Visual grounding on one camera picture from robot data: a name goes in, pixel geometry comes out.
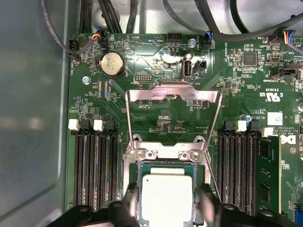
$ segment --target motherboard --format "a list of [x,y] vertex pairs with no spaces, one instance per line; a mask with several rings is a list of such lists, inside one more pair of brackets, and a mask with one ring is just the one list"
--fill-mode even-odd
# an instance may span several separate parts
[[[70,42],[83,46],[91,36]],[[165,182],[178,191],[190,177],[182,192],[194,207],[196,189],[212,184],[213,172],[222,202],[295,219],[303,207],[303,56],[268,37],[106,40],[71,60],[66,210],[85,204],[98,211],[137,182],[137,217],[149,226],[149,189],[161,197]],[[293,43],[302,48],[303,38]],[[147,187],[151,181],[159,186]],[[185,226],[203,224],[195,208],[182,214]]]

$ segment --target ram slot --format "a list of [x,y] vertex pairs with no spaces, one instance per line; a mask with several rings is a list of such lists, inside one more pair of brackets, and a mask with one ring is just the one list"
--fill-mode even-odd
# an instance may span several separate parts
[[217,165],[216,165],[216,179],[217,179],[217,186],[219,190],[220,197],[223,197],[223,136],[219,137],[218,145],[217,145]]
[[103,208],[106,203],[107,191],[106,191],[106,176],[107,176],[107,138],[105,136],[99,137],[99,146],[100,146],[100,182],[98,186],[100,187],[100,205],[99,208]]
[[95,149],[95,136],[92,135],[90,137],[90,173],[89,173],[89,205],[93,208],[93,210],[96,212],[96,199],[97,194],[95,190],[96,185],[96,162],[98,158],[98,153]]
[[80,204],[80,191],[81,191],[81,166],[79,163],[81,161],[81,151],[82,151],[82,135],[75,136],[75,184],[74,184],[74,206]]
[[239,186],[239,208],[245,210],[245,191],[246,191],[246,137],[238,134],[237,151],[240,154],[240,186]]
[[99,211],[104,202],[104,191],[102,188],[105,183],[102,182],[102,176],[106,174],[106,157],[102,155],[106,153],[105,137],[96,135],[91,137],[91,155],[90,155],[90,206],[93,210]]
[[249,157],[247,158],[247,162],[249,163],[249,174],[248,176],[248,182],[249,182],[249,188],[248,188],[248,197],[246,198],[246,204],[247,204],[247,214],[249,215],[255,215],[256,214],[256,204],[255,204],[255,184],[256,184],[256,135],[253,133],[250,133],[248,137],[248,147],[249,147]]
[[229,155],[231,151],[229,133],[225,134],[223,138],[223,196],[222,202],[228,203],[229,201],[229,182],[230,182],[230,160]]
[[80,204],[89,204],[89,161],[90,161],[90,136],[83,135],[83,146],[81,150],[81,189],[80,189]]
[[240,197],[241,197],[241,137],[235,137],[235,145],[234,145],[234,204],[239,207],[240,206]]
[[117,198],[118,187],[118,141],[117,136],[109,137],[109,166],[110,166],[110,181],[108,189],[109,201],[115,201]]
[[229,151],[229,200],[228,203],[234,204],[234,171],[235,171],[235,137],[230,136],[229,138],[230,151]]

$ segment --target green circuit board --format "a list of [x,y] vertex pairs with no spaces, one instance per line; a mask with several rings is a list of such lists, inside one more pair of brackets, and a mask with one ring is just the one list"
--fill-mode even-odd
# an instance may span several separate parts
[[[90,34],[75,35],[83,46]],[[129,89],[151,89],[162,81],[180,81],[180,61],[187,53],[206,61],[206,69],[194,73],[185,81],[196,90],[220,90],[222,106],[212,135],[209,152],[216,159],[217,130],[224,121],[236,122],[242,114],[260,123],[260,128],[271,127],[281,138],[282,211],[293,219],[293,204],[303,205],[303,125],[298,110],[301,101],[301,76],[273,78],[278,69],[287,64],[303,64],[298,55],[283,44],[268,44],[266,37],[245,42],[223,43],[212,40],[209,50],[202,50],[200,35],[182,35],[180,43],[168,43],[167,34],[109,35],[109,51],[120,54],[125,61],[125,72],[118,78],[106,77],[97,67],[96,59],[103,50],[97,41],[71,61],[69,90],[69,119],[110,119],[115,121],[118,141],[117,199],[123,196],[123,152],[129,142],[125,92]],[[197,40],[189,49],[187,41]],[[293,43],[303,46],[303,38]],[[89,76],[88,85],[82,78]],[[183,101],[168,96],[162,101],[138,101],[130,105],[132,130],[144,141],[159,141],[164,145],[192,142],[197,135],[206,136],[212,123],[214,105],[201,101]],[[67,175],[65,204],[73,204],[75,180],[75,137],[68,133]]]

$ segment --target metal retention arm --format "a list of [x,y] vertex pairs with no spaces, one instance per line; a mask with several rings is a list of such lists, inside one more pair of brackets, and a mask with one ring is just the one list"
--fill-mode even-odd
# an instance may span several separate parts
[[219,91],[197,91],[188,82],[162,82],[150,90],[127,90],[125,94],[126,112],[129,129],[129,138],[131,147],[134,148],[132,125],[130,119],[129,103],[138,100],[163,100],[168,95],[178,95],[184,101],[209,101],[210,103],[217,103],[217,110],[213,117],[211,127],[208,127],[207,145],[209,144],[211,135],[214,130],[215,122],[221,107],[222,94]]

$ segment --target screw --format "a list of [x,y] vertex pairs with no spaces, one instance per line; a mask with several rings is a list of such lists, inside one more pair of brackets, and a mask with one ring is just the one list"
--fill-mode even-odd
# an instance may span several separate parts
[[263,214],[264,216],[267,216],[267,217],[272,217],[273,216],[272,212],[270,212],[268,210],[261,211],[261,214]]
[[85,85],[90,84],[90,77],[84,76],[84,77],[82,78],[82,83],[85,84]]
[[136,152],[136,157],[137,157],[137,159],[139,159],[139,160],[144,159],[144,158],[145,158],[145,150],[138,150],[138,151]]
[[194,161],[198,161],[200,158],[200,154],[196,151],[191,152],[190,158]]
[[185,58],[188,59],[188,60],[191,59],[191,57],[192,57],[192,55],[191,55],[190,53],[187,53],[187,54],[185,55]]
[[187,45],[189,48],[194,48],[197,46],[197,41],[195,39],[189,39]]

